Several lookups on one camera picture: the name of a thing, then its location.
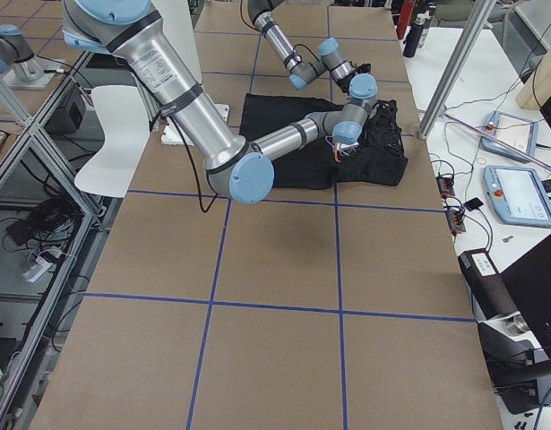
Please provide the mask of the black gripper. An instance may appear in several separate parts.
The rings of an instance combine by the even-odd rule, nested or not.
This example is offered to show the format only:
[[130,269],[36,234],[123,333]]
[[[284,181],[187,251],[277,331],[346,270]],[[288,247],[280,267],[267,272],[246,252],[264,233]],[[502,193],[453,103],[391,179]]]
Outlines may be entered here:
[[366,145],[368,147],[400,147],[397,112],[398,107],[395,100],[379,100],[375,104],[375,115],[366,122]]
[[353,62],[345,62],[341,64],[336,72],[335,83],[342,92],[349,91],[351,81],[361,73],[371,73],[372,65],[370,63],[356,64]]

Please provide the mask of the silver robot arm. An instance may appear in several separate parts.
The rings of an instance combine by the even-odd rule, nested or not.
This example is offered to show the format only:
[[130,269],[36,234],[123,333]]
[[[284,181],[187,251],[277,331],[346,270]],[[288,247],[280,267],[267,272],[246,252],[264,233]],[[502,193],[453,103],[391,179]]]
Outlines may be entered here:
[[322,190],[337,183],[395,186],[408,160],[393,101],[377,97],[369,64],[353,64],[336,39],[306,62],[272,18],[276,3],[251,1],[242,19],[271,45],[302,90],[328,73],[347,99],[255,140],[235,134],[164,33],[150,1],[66,1],[66,44],[123,59],[159,103],[161,114],[202,153],[214,193],[256,203],[274,188]]
[[312,61],[306,61],[297,49],[299,44],[293,45],[271,16],[271,12],[281,4],[282,1],[251,0],[247,2],[247,14],[251,25],[267,40],[287,69],[290,83],[296,90],[305,89],[311,82],[329,73],[341,91],[347,93],[351,81],[357,75],[371,73],[369,63],[356,64],[349,61],[341,53],[335,38],[322,42],[317,55],[305,47],[313,57]]

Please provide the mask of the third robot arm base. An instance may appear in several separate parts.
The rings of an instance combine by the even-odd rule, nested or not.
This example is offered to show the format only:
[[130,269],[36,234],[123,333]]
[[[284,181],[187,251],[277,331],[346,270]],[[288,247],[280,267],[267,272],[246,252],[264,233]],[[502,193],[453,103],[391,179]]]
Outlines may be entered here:
[[40,61],[18,27],[0,25],[0,74],[16,90],[44,90],[53,75],[45,72]]

